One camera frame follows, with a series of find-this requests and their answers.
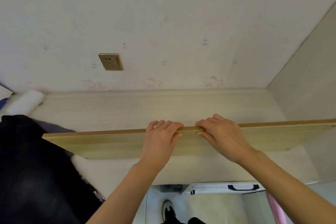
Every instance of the wall socket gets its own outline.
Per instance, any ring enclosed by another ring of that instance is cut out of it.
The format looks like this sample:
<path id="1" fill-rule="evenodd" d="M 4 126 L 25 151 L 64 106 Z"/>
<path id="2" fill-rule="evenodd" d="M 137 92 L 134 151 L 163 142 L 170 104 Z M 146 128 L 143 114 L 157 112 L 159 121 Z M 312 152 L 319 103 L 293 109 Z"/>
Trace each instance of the wall socket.
<path id="1" fill-rule="evenodd" d="M 117 53 L 99 53 L 99 58 L 105 70 L 124 70 Z"/>

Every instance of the shoe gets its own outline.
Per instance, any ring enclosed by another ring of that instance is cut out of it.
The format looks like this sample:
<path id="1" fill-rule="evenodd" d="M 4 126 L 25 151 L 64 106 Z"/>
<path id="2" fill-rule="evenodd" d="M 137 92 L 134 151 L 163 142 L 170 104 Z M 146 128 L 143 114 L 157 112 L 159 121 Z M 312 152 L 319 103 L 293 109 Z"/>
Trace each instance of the shoe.
<path id="1" fill-rule="evenodd" d="M 176 219 L 174 205 L 170 200 L 166 199 L 162 204 L 162 220 L 167 222 L 172 219 Z"/>

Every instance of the patterned wallpaper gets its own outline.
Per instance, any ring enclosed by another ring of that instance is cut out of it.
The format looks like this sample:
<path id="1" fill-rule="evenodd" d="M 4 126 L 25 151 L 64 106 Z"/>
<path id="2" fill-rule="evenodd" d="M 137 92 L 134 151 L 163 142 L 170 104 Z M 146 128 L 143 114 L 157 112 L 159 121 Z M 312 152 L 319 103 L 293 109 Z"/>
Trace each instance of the patterned wallpaper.
<path id="1" fill-rule="evenodd" d="M 264 88 L 335 0 L 0 0 L 16 92 Z M 99 53 L 119 53 L 105 71 Z"/>

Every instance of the forearm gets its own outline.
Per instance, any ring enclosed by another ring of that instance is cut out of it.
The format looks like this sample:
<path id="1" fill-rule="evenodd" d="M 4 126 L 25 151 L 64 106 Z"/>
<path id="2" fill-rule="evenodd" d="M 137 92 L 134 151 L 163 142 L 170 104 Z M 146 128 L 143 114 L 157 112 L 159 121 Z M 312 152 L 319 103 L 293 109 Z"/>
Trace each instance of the forearm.
<path id="1" fill-rule="evenodd" d="M 274 197 L 294 223 L 336 223 L 336 207 L 256 151 L 240 165 Z"/>
<path id="2" fill-rule="evenodd" d="M 157 173 L 135 164 L 87 224 L 131 224 Z"/>

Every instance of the black handle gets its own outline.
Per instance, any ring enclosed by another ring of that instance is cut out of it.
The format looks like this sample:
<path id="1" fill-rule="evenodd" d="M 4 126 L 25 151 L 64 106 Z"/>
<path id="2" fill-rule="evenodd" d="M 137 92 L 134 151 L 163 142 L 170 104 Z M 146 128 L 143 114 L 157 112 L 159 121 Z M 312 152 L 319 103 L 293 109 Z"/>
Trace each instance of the black handle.
<path id="1" fill-rule="evenodd" d="M 233 191 L 254 191 L 254 190 L 260 189 L 258 184 L 254 184 L 253 189 L 235 189 L 233 185 L 228 185 L 227 187 L 229 190 L 233 190 Z"/>

